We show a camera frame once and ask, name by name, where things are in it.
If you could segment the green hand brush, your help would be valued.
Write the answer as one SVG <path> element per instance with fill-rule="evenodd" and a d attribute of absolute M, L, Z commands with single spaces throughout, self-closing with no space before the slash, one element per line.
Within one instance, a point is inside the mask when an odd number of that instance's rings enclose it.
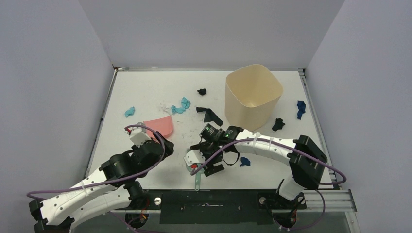
<path fill-rule="evenodd" d="M 192 161 L 188 161 L 186 168 L 187 170 L 192 173 L 196 171 L 202 164 L 200 163 L 193 163 Z M 194 175 L 194 190 L 200 191 L 201 188 L 201 177 L 204 173 L 204 168 L 201 168 L 195 175 Z"/>

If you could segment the pink plastic dustpan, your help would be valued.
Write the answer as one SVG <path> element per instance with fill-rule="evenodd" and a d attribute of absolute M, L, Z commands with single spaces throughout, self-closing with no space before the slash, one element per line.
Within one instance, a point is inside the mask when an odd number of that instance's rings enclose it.
<path fill-rule="evenodd" d="M 143 123 L 152 130 L 158 131 L 164 138 L 170 137 L 174 130 L 171 116 L 143 121 Z"/>

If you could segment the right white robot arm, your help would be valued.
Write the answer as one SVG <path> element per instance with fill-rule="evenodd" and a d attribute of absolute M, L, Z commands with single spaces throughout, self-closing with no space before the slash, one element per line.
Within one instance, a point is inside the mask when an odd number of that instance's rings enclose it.
<path fill-rule="evenodd" d="M 254 154 L 288 166 L 291 174 L 282 180 L 275 194 L 275 203 L 280 208 L 289 207 L 303 190 L 316 190 L 321 185 L 327 157 L 308 136 L 282 139 L 237 126 L 224 130 L 206 124 L 200 138 L 198 144 L 190 146 L 183 159 L 187 167 L 197 166 L 193 172 L 203 172 L 205 176 L 224 169 L 219 162 L 227 152 Z"/>

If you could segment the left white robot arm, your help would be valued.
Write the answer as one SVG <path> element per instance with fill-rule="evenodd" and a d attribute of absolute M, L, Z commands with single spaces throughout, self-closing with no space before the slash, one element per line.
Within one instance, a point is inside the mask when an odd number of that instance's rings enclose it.
<path fill-rule="evenodd" d="M 71 188 L 45 200 L 29 203 L 36 233 L 68 233 L 81 223 L 116 209 L 139 209 L 148 204 L 137 178 L 174 152 L 174 144 L 160 132 L 149 137 L 130 135 L 130 150 L 115 154 Z"/>

